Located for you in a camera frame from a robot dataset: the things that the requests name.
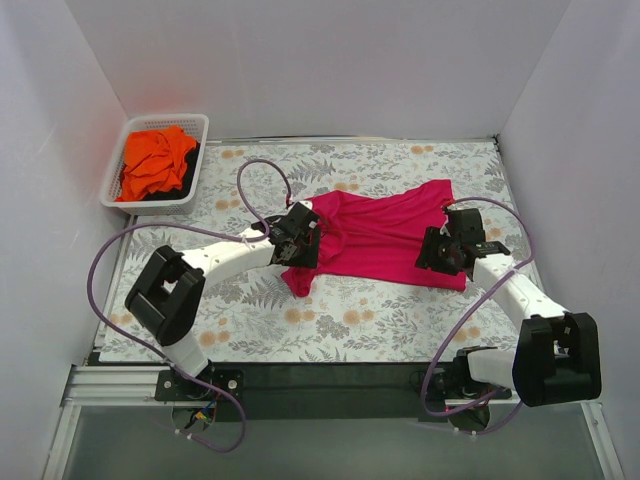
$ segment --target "metal frame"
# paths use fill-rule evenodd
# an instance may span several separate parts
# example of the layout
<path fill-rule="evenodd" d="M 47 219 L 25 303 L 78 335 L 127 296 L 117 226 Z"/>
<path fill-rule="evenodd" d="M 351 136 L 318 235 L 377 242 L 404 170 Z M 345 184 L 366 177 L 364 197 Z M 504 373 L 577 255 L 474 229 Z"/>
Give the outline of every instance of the metal frame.
<path fill-rule="evenodd" d="M 354 141 L 362 143 L 399 143 L 412 141 L 411 139 L 388 139 L 378 137 L 304 137 L 304 138 L 254 138 L 254 139 L 227 139 L 227 140 L 209 140 L 206 145 L 237 145 L 247 143 L 272 143 L 272 144 L 298 144 L 298 143 L 325 143 L 327 141 L 333 143 L 353 143 Z M 413 141 L 430 141 L 433 143 L 442 143 L 433 140 L 414 139 Z M 505 179 L 507 175 L 504 164 L 494 139 L 462 139 L 458 141 L 464 142 L 486 142 L 493 141 L 496 153 L 500 161 L 500 168 Z M 509 194 L 515 207 L 513 194 L 507 179 L 507 187 Z M 136 222 L 136 218 L 129 218 L 127 225 Z M 131 235 L 127 235 L 121 242 L 117 262 L 114 268 L 112 281 L 109 286 L 107 299 L 104 310 L 111 311 L 114 302 L 117 276 L 124 265 L 124 258 L 128 245 L 131 241 Z M 533 273 L 538 285 L 543 287 L 540 275 L 533 264 Z M 97 329 L 94 352 L 99 353 L 104 343 L 105 326 Z M 71 452 L 73 439 L 78 426 L 78 420 L 83 406 L 132 406 L 132 407 L 166 407 L 176 406 L 200 406 L 196 402 L 156 402 L 154 394 L 158 374 L 161 371 L 168 370 L 168 366 L 157 365 L 100 365 L 95 367 L 74 367 L 72 369 L 67 389 L 63 399 L 63 407 L 61 408 L 58 428 L 49 452 L 49 458 L 44 470 L 43 478 L 46 480 L 54 480 L 62 478 L 64 470 Z M 466 402 L 466 400 L 451 399 L 447 400 L 447 405 L 458 405 Z M 517 398 L 508 400 L 495 400 L 493 403 L 516 404 Z M 582 410 L 591 440 L 598 456 L 604 477 L 606 479 L 624 478 L 622 468 L 611 442 L 611 437 L 606 426 L 606 422 L 602 415 L 602 406 L 598 402 L 582 403 Z"/>
<path fill-rule="evenodd" d="M 602 404 L 599 402 L 583 402 L 582 413 L 591 434 L 591 441 L 600 461 L 600 468 L 607 480 L 624 478 L 622 466 L 613 447 L 607 423 L 602 414 Z"/>
<path fill-rule="evenodd" d="M 64 475 L 69 454 L 71 453 L 71 446 L 73 445 L 73 438 L 78 428 L 81 410 L 82 407 L 72 403 L 62 407 L 56 435 L 49 450 L 49 457 L 42 475 L 43 480 L 58 480 Z"/>

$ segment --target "white wall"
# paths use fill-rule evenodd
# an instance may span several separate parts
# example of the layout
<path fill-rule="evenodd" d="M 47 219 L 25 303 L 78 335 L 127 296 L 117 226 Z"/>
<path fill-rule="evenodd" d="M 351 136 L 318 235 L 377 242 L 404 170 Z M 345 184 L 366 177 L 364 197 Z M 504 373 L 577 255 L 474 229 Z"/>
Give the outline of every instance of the white wall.
<path fill-rule="evenodd" d="M 498 133 L 569 0 L 67 0 L 129 116 L 211 137 Z"/>
<path fill-rule="evenodd" d="M 571 2 L 502 133 L 545 286 L 598 322 L 604 413 L 640 478 L 640 3 Z"/>
<path fill-rule="evenodd" d="M 0 477 L 32 479 L 97 325 L 84 282 L 122 226 L 96 192 L 125 114 L 63 0 L 0 3 L 0 105 Z"/>

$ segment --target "laundry basket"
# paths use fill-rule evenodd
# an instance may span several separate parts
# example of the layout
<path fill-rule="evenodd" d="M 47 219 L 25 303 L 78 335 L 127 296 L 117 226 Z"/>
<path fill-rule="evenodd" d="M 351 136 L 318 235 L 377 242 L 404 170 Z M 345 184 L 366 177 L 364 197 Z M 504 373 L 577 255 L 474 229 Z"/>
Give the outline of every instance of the laundry basket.
<path fill-rule="evenodd" d="M 191 135 L 200 143 L 196 170 L 193 174 L 191 190 L 186 197 L 177 200 L 150 200 L 148 202 L 116 202 L 122 192 L 120 173 L 124 165 L 124 147 L 127 137 L 132 132 L 158 130 L 171 125 L 181 127 L 187 135 Z M 197 114 L 147 115 L 129 120 L 120 134 L 118 143 L 105 173 L 104 183 L 100 191 L 100 201 L 106 207 L 116 207 L 130 215 L 183 215 L 191 213 L 196 204 L 196 186 L 204 158 L 204 146 L 209 130 L 209 118 Z"/>

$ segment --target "pink cloth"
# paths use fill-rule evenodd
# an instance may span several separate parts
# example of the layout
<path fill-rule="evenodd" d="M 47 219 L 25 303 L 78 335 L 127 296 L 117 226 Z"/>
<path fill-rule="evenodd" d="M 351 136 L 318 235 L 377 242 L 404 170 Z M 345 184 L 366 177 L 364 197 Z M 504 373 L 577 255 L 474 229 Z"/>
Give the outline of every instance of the pink cloth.
<path fill-rule="evenodd" d="M 322 218 L 318 267 L 282 274 L 291 291 L 306 297 L 316 275 L 331 273 L 425 287 L 464 290 L 465 276 L 415 267 L 427 227 L 442 227 L 442 207 L 453 199 L 450 180 L 432 180 L 388 198 L 334 191 L 311 198 Z"/>

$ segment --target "floral mat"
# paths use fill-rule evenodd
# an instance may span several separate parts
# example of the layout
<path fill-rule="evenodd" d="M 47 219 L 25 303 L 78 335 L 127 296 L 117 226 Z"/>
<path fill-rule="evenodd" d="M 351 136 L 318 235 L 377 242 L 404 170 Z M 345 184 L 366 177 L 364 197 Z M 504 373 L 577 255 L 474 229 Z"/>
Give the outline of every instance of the floral mat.
<path fill-rule="evenodd" d="M 273 160 L 286 172 L 294 198 L 334 189 L 368 197 L 402 193 L 436 178 L 453 182 L 456 198 L 481 195 L 511 204 L 502 165 L 491 142 L 311 143 L 208 146 L 189 216 L 143 217 L 237 234 L 254 221 L 236 188 L 238 167 L 251 158 Z M 248 199 L 265 215 L 284 207 L 282 180 L 264 165 L 243 175 Z M 497 207 L 482 208 L 489 239 L 500 239 L 517 259 L 526 240 L 515 219 Z M 210 238 L 175 229 L 136 231 L 128 243 L 111 319 L 147 341 L 151 335 L 124 308 L 124 299 L 149 254 L 203 246 Z M 296 298 L 280 278 L 283 267 L 244 272 L 204 293 L 193 331 L 214 362 L 410 362 L 430 360 L 481 291 L 413 287 L 354 277 L 316 277 L 307 298 Z M 444 359 L 470 345 L 515 348 L 515 328 L 494 302 L 483 306 L 456 335 Z M 155 361 L 155 356 L 109 330 L 101 361 Z"/>

